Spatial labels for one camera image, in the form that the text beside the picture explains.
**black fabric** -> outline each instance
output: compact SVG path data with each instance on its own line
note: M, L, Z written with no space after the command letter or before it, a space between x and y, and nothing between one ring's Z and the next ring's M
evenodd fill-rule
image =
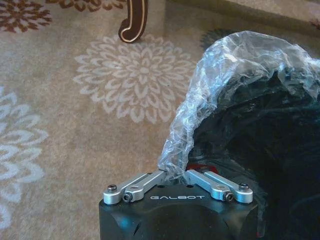
M256 181L267 193L265 239L320 239L320 104L302 85L289 93L277 73L232 89L195 130L189 163Z

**bolt head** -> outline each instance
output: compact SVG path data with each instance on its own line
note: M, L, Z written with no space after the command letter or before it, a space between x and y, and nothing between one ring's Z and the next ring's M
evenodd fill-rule
M226 202L231 202L234 199L232 192L225 192L223 196Z
M240 183L239 184L239 190L241 191L247 191L249 189L249 185L246 183Z
M114 193L115 191L117 191L117 185L111 184L108 186L108 189L107 189L108 193Z
M129 203L131 200L132 200L132 194L130 192L126 192L125 194L123 194L122 196L122 200L125 202L125 203Z

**floor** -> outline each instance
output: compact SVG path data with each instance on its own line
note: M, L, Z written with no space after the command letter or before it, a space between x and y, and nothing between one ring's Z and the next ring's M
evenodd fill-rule
M157 169L214 41L250 30L320 57L320 30L165 0L150 0L142 39L125 44L126 14L125 0L0 0L0 239L99 239L102 192Z

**curved wooden furniture leg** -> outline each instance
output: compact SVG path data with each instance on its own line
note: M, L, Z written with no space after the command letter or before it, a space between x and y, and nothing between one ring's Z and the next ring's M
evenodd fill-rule
M125 43L134 43L144 33L148 15L148 0L127 0L128 18L119 29L119 37Z

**plastic bag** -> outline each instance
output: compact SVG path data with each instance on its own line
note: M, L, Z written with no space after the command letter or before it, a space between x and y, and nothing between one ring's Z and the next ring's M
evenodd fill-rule
M253 189L261 236L266 221L270 239L320 238L319 77L320 60L283 39L243 31L216 41L196 66L159 169L173 180L185 178L188 161L215 165Z

